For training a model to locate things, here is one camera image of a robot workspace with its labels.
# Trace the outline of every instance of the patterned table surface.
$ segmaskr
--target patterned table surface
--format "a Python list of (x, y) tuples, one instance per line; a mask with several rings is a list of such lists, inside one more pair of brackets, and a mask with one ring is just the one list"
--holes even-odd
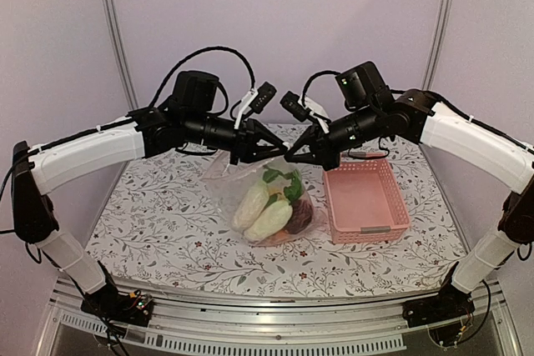
[[(304, 126), (270, 128), (293, 142)], [(346, 297), (437, 288), (465, 250), (420, 149), (399, 138), (387, 143), (411, 216), (411, 228), (395, 242), (334, 245), (324, 228), (252, 248), (220, 221), (200, 181), (214, 157), (171, 151), (128, 165), (87, 250), (116, 276), (221, 293)], [(376, 143), (365, 148), (376, 150)], [(299, 168), (323, 208), (321, 168)]]

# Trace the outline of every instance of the lavender backdrop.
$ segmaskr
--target lavender backdrop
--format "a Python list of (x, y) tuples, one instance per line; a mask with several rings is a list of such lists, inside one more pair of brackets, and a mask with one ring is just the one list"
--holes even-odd
[[(439, 7), (439, 0), (115, 1), (141, 104), (183, 56), (223, 44), (249, 59), (259, 83), (278, 88), (260, 117), (275, 123), (293, 122), (278, 104), (281, 94), (299, 92), (322, 69), (344, 71), (374, 60), (390, 85), (420, 86)], [(248, 89), (246, 70), (233, 55), (203, 55), (185, 68), (219, 75), (234, 102)], [(333, 78), (318, 80), (309, 95), (331, 117), (344, 112)]]
[[(101, 0), (2, 0), (0, 172), (21, 140), (46, 143), (127, 112)], [(62, 226), (87, 242), (116, 168), (52, 196)], [(12, 227), (10, 198), (0, 229)], [(28, 356), (56, 271), (37, 266), (13, 235), (0, 238), (0, 354)]]

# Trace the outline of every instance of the clear plastic bag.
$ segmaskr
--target clear plastic bag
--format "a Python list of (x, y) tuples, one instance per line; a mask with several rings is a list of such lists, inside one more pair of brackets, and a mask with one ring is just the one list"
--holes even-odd
[(221, 153), (202, 180), (220, 216), (254, 246), (294, 241), (325, 222), (300, 171), (283, 158), (234, 166)]

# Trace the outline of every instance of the black cable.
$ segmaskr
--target black cable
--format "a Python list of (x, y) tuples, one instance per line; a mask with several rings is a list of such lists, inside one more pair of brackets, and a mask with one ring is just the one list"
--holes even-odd
[[(106, 125), (100, 126), (100, 131), (106, 131), (108, 129), (113, 129), (113, 128), (120, 127), (122, 125), (130, 124), (130, 123), (133, 123), (133, 122), (134, 122), (133, 118), (125, 118), (124, 120), (120, 120), (120, 121), (117, 121), (115, 123), (110, 123), (110, 124), (106, 124)], [(71, 142), (71, 141), (74, 141), (76, 139), (80, 139), (82, 137), (87, 137), (88, 135), (92, 135), (94, 133), (98, 133), (98, 130), (96, 128), (86, 129), (86, 130), (81, 131), (79, 133), (75, 133), (74, 135), (71, 135), (69, 137), (61, 138), (61, 139), (58, 139), (58, 140), (53, 141), (51, 143), (47, 143), (46, 145), (43, 145), (39, 149), (34, 149), (31, 152), (31, 154), (29, 154), (29, 156), (33, 156), (33, 155), (35, 155), (35, 154), (37, 154), (39, 152), (42, 152), (44, 150), (49, 150), (51, 148), (55, 148), (56, 146), (63, 145), (65, 143), (67, 143), (67, 142)]]
[(0, 201), (2, 200), (2, 196), (3, 196), (3, 191), (6, 189), (6, 186), (8, 185), (8, 181), (9, 181), (9, 177), (11, 177), (11, 175), (13, 174), (13, 172), (15, 171), (15, 168), (17, 167), (17, 165), (22, 162), (23, 160), (25, 160), (26, 158), (24, 159), (21, 159), (19, 160), (18, 162), (14, 163), (8, 170), (8, 172), (6, 173), (6, 176), (3, 178), (3, 181), (2, 181), (2, 187), (0, 187)]
[(487, 309), (486, 309), (486, 314), (484, 314), (484, 318), (482, 319), (482, 322), (481, 322), (481, 325), (479, 325), (476, 330), (471, 334), (471, 336), (467, 337), (466, 339), (464, 339), (463, 341), (460, 340), (460, 342), (458, 342), (458, 344), (461, 344), (461, 343), (465, 343), (467, 341), (469, 341), (470, 339), (472, 339), (475, 335), (477, 335), (478, 333), (480, 333), (480, 331), (482, 330), (482, 327), (484, 327), (484, 324), (486, 323), (486, 320), (488, 318), (488, 316), (490, 315), (490, 310), (491, 310), (491, 290), (490, 290), (490, 286), (487, 284), (487, 282), (485, 280), (482, 280), (482, 283), (484, 284), (484, 286), (486, 287), (486, 291), (487, 291)]
[(309, 77), (308, 81), (306, 81), (306, 83), (304, 84), (304, 87), (302, 88), (302, 98), (306, 96), (306, 93), (308, 92), (308, 89), (310, 88), (311, 83), (314, 82), (314, 80), (316, 80), (317, 78), (323, 77), (324, 75), (340, 75), (340, 72), (333, 71), (333, 70), (324, 70), (324, 71), (319, 71), (318, 73), (315, 73), (314, 75)]
[(328, 124), (332, 122), (332, 120), (330, 120), (328, 117), (321, 116), (320, 114), (314, 113), (313, 117), (326, 121)]
[(34, 256), (32, 251), (30, 250), (30, 245), (28, 242), (24, 243), (24, 247), (26, 248), (26, 253), (29, 255), (30, 258), (32, 258), (35, 263), (41, 264), (43, 262), (41, 249), (37, 248), (37, 256)]
[(167, 75), (165, 76), (164, 80), (161, 82), (161, 84), (159, 85), (159, 88), (158, 90), (156, 91), (155, 95), (154, 95), (154, 98), (152, 99), (152, 101), (150, 102), (149, 104), (149, 109), (150, 108), (153, 108), (156, 104), (156, 102), (158, 101), (159, 99), (159, 95), (161, 94), (161, 92), (164, 90), (165, 88), (165, 85), (167, 85), (167, 82), (171, 79), (171, 77), (173, 76), (173, 74), (176, 72), (176, 70), (178, 70), (180, 67), (182, 67), (182, 65), (184, 65), (186, 62), (188, 62), (190, 59), (196, 57), (196, 56), (199, 56), (200, 54), (202, 53), (207, 53), (207, 52), (213, 52), (213, 51), (221, 51), (221, 52), (228, 52), (228, 53), (233, 53), (235, 56), (237, 56), (242, 62), (243, 64), (246, 66), (248, 72), (249, 72), (249, 76), (250, 76), (250, 87), (253, 88), (256, 84), (256, 78), (254, 77), (254, 72), (252, 71), (252, 67), (250, 66), (250, 63), (249, 61), (245, 58), (245, 56), (243, 56), (240, 52), (238, 52), (237, 50), (233, 49), (233, 48), (227, 48), (226, 46), (210, 46), (210, 47), (207, 47), (207, 48), (202, 48), (202, 49), (199, 49), (195, 52), (192, 52), (190, 55), (186, 56), (185, 58), (183, 58), (182, 60), (180, 60), (179, 62), (177, 62), (174, 67), (172, 67), (170, 69), (170, 71), (167, 73)]
[(467, 115), (466, 113), (462, 112), (459, 108), (457, 108), (454, 104), (449, 102), (445, 97), (443, 97), (439, 93), (432, 92), (432, 91), (427, 91), (427, 92), (432, 94), (432, 95), (434, 95), (440, 102), (443, 102), (450, 110), (452, 110), (454, 113), (458, 114), (460, 117), (464, 118), (465, 120), (469, 120), (469, 121), (471, 121), (471, 123), (473, 123), (475, 125), (478, 125), (481, 128), (484, 128), (486, 131), (489, 131), (490, 133), (494, 133), (498, 137), (504, 138), (507, 141), (512, 142), (514, 145), (516, 145), (517, 147), (519, 147), (521, 149), (526, 150), (530, 154), (534, 154), (534, 150), (530, 149), (528, 146), (526, 146), (523, 143), (517, 141), (516, 139), (514, 139), (510, 135), (502, 132), (501, 130), (499, 130), (497, 128), (494, 128), (491, 125), (488, 125), (488, 124), (486, 124), (486, 123), (484, 123), (484, 122), (482, 122), (480, 120), (477, 120), (475, 118), (470, 119), (469, 115)]
[[(240, 104), (241, 104), (241, 100), (238, 100), (234, 104), (234, 106), (232, 106), (232, 108), (230, 109), (230, 118), (232, 118), (234, 121), (236, 119), (236, 117), (234, 116), (234, 111)], [(243, 118), (249, 118), (253, 112), (254, 112), (253, 110), (249, 110), (247, 113), (243, 114)]]
[(532, 254), (532, 242), (530, 242), (528, 244), (528, 252), (526, 252), (526, 256), (523, 257), (523, 255), (521, 254), (521, 248), (517, 248), (517, 257), (522, 261), (522, 262), (526, 262), (530, 257), (531, 257), (531, 254)]
[(355, 155), (350, 154), (350, 151), (353, 148), (349, 149), (349, 151), (347, 152), (347, 156), (355, 160), (380, 160), (382, 158), (387, 158), (390, 155), (390, 150), (386, 148), (385, 146), (382, 146), (382, 139), (384, 138), (380, 137), (378, 139), (378, 149), (385, 153), (381, 154), (380, 156), (365, 156), (365, 157), (355, 156)]
[(111, 339), (110, 336), (109, 336), (110, 334), (113, 335), (113, 337), (115, 338), (115, 341), (117, 341), (118, 346), (122, 349), (122, 351), (124, 353), (123, 356), (129, 356), (128, 351), (124, 347), (124, 345), (121, 342), (121, 340), (118, 338), (118, 335), (115, 333), (115, 330), (116, 330), (115, 326), (109, 320), (107, 320), (106, 318), (102, 317), (100, 315), (100, 313), (97, 312), (97, 310), (93, 307), (91, 302), (89, 302), (88, 299), (86, 298), (85, 293), (83, 293), (83, 290), (80, 288), (78, 283), (76, 281), (74, 281), (72, 278), (70, 278), (70, 279), (73, 281), (74, 286), (76, 287), (78, 292), (80, 292), (80, 295), (82, 295), (82, 298), (83, 298), (83, 300), (85, 300), (85, 303), (88, 304), (89, 307), (93, 310), (93, 314), (100, 319), (100, 321), (102, 322), (103, 325), (106, 326), (106, 329), (107, 329), (106, 335), (108, 336), (108, 345), (109, 345), (109, 348), (112, 350), (113, 354), (116, 354), (117, 356), (121, 356), (120, 353), (118, 353), (115, 349), (113, 349), (113, 345), (110, 343), (110, 339)]
[(381, 108), (378, 108), (373, 102), (374, 102), (374, 98), (372, 97), (371, 94), (368, 94), (367, 97), (366, 97), (366, 102), (367, 104), (369, 105), (370, 109), (376, 113), (377, 116), (380, 116), (380, 117), (385, 117), (387, 116), (387, 113), (382, 110)]
[(225, 114), (226, 110), (228, 110), (228, 106), (229, 106), (228, 93), (226, 92), (226, 89), (224, 88), (223, 84), (220, 81), (217, 83), (217, 88), (223, 94), (224, 108), (220, 112), (209, 113), (209, 115), (214, 116), (214, 117), (218, 117), (218, 116), (221, 116), (221, 115)]

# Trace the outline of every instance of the pink basket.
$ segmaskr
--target pink basket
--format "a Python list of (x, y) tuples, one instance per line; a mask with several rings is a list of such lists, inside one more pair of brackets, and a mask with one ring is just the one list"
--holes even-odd
[(342, 163), (325, 172), (325, 193), (333, 243), (393, 241), (410, 227), (387, 160)]

